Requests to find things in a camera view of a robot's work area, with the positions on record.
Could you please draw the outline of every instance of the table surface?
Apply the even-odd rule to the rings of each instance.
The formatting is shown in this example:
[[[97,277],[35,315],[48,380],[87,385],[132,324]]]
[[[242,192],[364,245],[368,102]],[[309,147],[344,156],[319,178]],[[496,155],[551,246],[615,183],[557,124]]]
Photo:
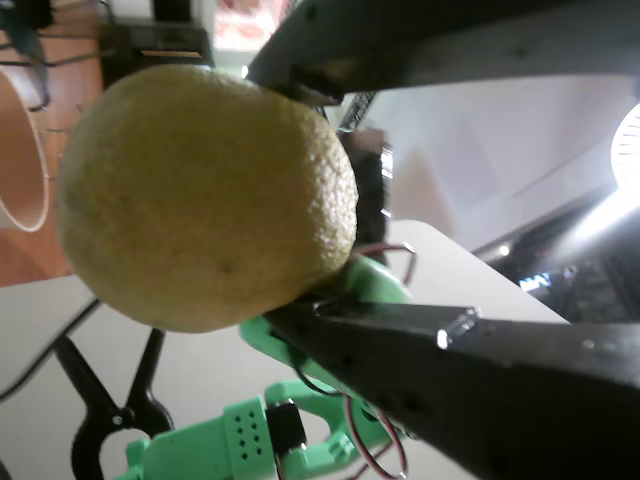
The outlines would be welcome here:
[[[477,260],[435,229],[400,221],[391,239],[418,251],[411,286],[416,303],[476,305],[487,317],[562,321],[517,286]],[[406,257],[390,254],[391,268],[402,275]],[[0,289],[0,385],[7,385],[32,356],[91,297],[76,277]],[[149,329],[102,307],[73,339],[115,401],[125,401]],[[286,366],[244,344],[235,328],[205,335],[167,336],[154,384],[177,427],[217,416],[231,403],[256,395],[275,382],[294,378]],[[18,395],[0,406],[0,457],[14,480],[73,478],[70,446],[84,406],[57,361],[50,360]],[[322,441],[326,425],[304,416],[311,442]],[[136,431],[110,437],[102,451],[106,478],[125,469],[126,444]],[[407,441],[411,478],[470,480],[454,462],[424,443]],[[388,465],[397,464],[394,454]],[[345,478],[347,472],[331,479]],[[373,474],[365,479],[376,478]]]

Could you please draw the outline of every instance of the yellow citrus fruit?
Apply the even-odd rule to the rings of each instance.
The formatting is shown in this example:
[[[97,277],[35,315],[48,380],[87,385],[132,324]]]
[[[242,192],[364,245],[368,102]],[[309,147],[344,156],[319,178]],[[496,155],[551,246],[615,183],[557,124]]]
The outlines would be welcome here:
[[[356,184],[316,112],[211,69],[109,88],[58,181],[65,254],[96,295],[155,327],[206,332],[330,280],[356,231]]]

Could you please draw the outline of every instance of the hole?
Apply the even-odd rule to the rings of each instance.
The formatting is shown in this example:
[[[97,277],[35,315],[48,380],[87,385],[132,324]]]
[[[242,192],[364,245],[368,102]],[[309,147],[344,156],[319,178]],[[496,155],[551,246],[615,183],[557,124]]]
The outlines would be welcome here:
[[[367,412],[364,408],[362,409],[362,415],[364,416],[364,418],[366,418],[369,422],[377,422],[378,419],[376,417],[374,417],[373,415],[371,415],[369,412]]]
[[[307,9],[307,20],[313,21],[318,16],[318,7],[311,5]]]
[[[509,471],[509,461],[504,455],[489,457],[489,468],[498,475],[505,475]]]

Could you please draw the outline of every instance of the cable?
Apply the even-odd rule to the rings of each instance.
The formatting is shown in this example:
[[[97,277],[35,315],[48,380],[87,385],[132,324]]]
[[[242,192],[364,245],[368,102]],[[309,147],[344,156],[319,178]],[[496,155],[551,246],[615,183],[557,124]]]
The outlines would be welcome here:
[[[311,380],[309,380],[309,377],[307,377],[304,374],[300,366],[300,363],[302,361],[302,355],[300,354],[300,352],[298,352],[297,350],[291,347],[289,348],[289,358],[291,359],[291,366],[293,367],[293,370],[296,372],[296,375],[298,376],[300,381],[304,383],[308,388],[310,388],[316,393],[326,395],[327,397],[341,397],[343,395],[343,393],[340,392],[339,390],[335,390],[333,392],[327,392],[326,390],[320,388],[319,386],[314,384]]]
[[[391,422],[389,421],[389,419],[385,417],[382,413],[378,412],[378,421],[380,422],[382,427],[385,429],[385,431],[389,434],[392,445],[394,445],[397,448],[398,453],[400,454],[401,471],[396,475],[391,475],[384,468],[382,468],[380,464],[376,461],[376,457],[371,455],[371,452],[367,450],[367,447],[364,445],[364,443],[362,442],[362,439],[360,438],[360,435],[358,434],[358,430],[356,429],[356,423],[355,423],[355,420],[353,419],[353,399],[347,395],[344,398],[345,398],[344,410],[345,410],[345,415],[347,417],[347,425],[349,426],[349,433],[351,433],[351,437],[353,438],[353,443],[355,443],[356,448],[360,452],[360,455],[362,455],[362,458],[364,458],[364,461],[367,462],[367,464],[381,478],[385,478],[389,480],[406,479],[407,466],[408,466],[407,454],[404,451],[402,442],[400,441],[400,438],[398,437],[398,434],[394,430],[393,425],[391,425]]]
[[[67,325],[58,332],[56,336],[49,342],[49,344],[35,357],[27,369],[11,384],[6,390],[0,393],[0,403],[4,403],[12,396],[18,393],[26,383],[40,370],[44,362],[49,358],[51,353],[55,350],[58,341],[73,333],[73,331],[84,322],[89,315],[91,315],[98,307],[102,305],[102,302],[97,298],[94,298],[89,302]]]

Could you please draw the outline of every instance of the green 3d-printed part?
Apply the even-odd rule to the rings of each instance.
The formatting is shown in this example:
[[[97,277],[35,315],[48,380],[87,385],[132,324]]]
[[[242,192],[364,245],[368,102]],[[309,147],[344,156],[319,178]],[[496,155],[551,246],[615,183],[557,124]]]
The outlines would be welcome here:
[[[116,480],[257,480],[275,474],[264,403],[254,398],[197,425],[127,447],[129,471]]]
[[[331,387],[316,382],[321,388]],[[292,400],[305,412],[317,415],[329,425],[329,437],[318,445],[296,448],[282,460],[282,470],[286,480],[303,480],[337,472],[360,457],[347,426],[344,399],[328,397],[309,389],[299,380],[272,385],[265,392],[268,406]],[[354,402],[353,418],[358,435],[367,448],[373,448],[389,441],[382,425],[364,413],[363,404]]]
[[[349,271],[348,287],[363,301],[405,303],[409,294],[382,265],[358,259]],[[271,335],[264,318],[240,326],[242,338],[257,350],[291,365],[288,345]],[[302,371],[321,388],[352,394],[333,375],[310,359]],[[368,413],[369,405],[354,397],[353,418],[367,448],[382,445],[387,434]],[[359,457],[347,427],[344,400],[316,393],[301,381],[272,385],[265,400],[254,398],[227,407],[222,416],[191,427],[166,432],[127,448],[128,472],[116,480],[260,480],[275,475],[275,458],[266,407],[293,401],[300,410],[323,418],[331,431],[319,445],[305,445],[281,459],[287,480],[305,480],[343,469]]]

